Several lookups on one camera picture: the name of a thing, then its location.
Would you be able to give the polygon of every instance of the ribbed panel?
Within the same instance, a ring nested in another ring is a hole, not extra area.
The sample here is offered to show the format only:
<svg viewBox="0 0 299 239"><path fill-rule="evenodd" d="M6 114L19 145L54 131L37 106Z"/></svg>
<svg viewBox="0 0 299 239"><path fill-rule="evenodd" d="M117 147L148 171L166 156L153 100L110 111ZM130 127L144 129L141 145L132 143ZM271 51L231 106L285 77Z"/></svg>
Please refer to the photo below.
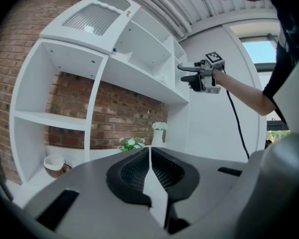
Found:
<svg viewBox="0 0 299 239"><path fill-rule="evenodd" d="M103 35L119 16L115 11L91 4L74 15L64 26Z"/></svg>

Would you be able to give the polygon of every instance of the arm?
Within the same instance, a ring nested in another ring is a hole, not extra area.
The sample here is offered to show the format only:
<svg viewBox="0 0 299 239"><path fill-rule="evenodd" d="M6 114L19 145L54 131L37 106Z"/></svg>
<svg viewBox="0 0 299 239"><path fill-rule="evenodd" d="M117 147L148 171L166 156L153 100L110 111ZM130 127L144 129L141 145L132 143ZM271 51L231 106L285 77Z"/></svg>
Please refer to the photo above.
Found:
<svg viewBox="0 0 299 239"><path fill-rule="evenodd" d="M276 109L273 102L261 90L241 83L218 70L213 71L213 76L218 85L224 87L258 114L265 116Z"/></svg>

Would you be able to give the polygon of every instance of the black t-shirt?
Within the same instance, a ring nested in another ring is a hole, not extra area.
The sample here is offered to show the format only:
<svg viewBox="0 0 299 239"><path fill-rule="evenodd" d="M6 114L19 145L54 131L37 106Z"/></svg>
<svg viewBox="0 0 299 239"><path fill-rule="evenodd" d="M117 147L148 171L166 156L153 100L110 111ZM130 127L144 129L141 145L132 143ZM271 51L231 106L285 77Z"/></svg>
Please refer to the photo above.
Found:
<svg viewBox="0 0 299 239"><path fill-rule="evenodd" d="M274 94L279 90L299 60L299 0L271 0L277 10L286 42L277 45L277 61L263 93L275 105ZM285 122L279 108L277 114Z"/></svg>

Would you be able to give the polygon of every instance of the sky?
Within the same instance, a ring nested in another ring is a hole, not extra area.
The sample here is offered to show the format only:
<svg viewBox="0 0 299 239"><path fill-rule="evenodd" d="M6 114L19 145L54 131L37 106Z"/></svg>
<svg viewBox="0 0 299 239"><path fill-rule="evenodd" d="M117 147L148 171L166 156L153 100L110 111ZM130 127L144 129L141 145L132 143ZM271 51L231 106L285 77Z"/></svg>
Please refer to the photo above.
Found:
<svg viewBox="0 0 299 239"><path fill-rule="evenodd" d="M276 50L269 41L244 42L243 45L254 64L276 62Z"/></svg>

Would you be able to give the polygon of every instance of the potted plant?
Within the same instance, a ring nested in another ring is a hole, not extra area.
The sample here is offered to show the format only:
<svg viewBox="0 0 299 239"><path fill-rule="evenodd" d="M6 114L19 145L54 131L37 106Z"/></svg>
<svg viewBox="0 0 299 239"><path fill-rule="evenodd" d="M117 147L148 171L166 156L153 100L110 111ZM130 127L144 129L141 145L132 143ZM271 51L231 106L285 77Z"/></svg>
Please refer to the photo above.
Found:
<svg viewBox="0 0 299 239"><path fill-rule="evenodd" d="M121 138L120 142L123 144L123 146L120 148L121 152L129 151L132 149L139 149L145 146L145 140L138 137L131 139Z"/></svg>
<svg viewBox="0 0 299 239"><path fill-rule="evenodd" d="M167 123L154 122L152 128L154 129L154 137L151 142L152 147L163 147L163 132L167 130Z"/></svg>

